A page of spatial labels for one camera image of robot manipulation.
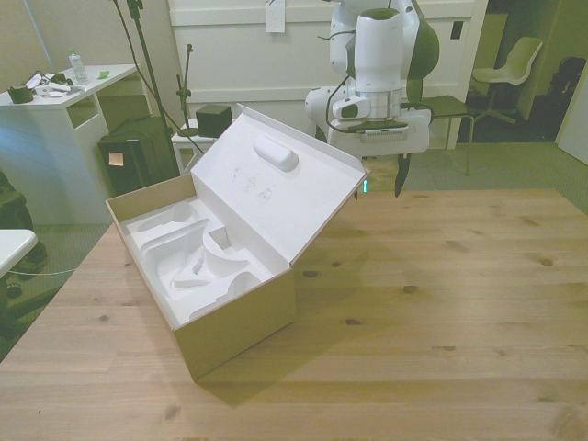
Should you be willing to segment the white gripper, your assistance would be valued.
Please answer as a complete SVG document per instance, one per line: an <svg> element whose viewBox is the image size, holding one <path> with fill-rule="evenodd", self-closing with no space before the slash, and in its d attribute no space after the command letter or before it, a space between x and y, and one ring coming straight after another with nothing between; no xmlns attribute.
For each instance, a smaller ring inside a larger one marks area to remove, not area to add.
<svg viewBox="0 0 588 441"><path fill-rule="evenodd" d="M397 198L407 178L410 169L409 153L424 152L429 146L429 123L431 110L404 109L399 116L393 117L387 110L371 110L367 116L368 122L405 123L403 128L381 129L367 131L359 136L360 157L397 154L398 172L395 178L394 194ZM354 192L354 199L358 201L358 192Z"/></svg>

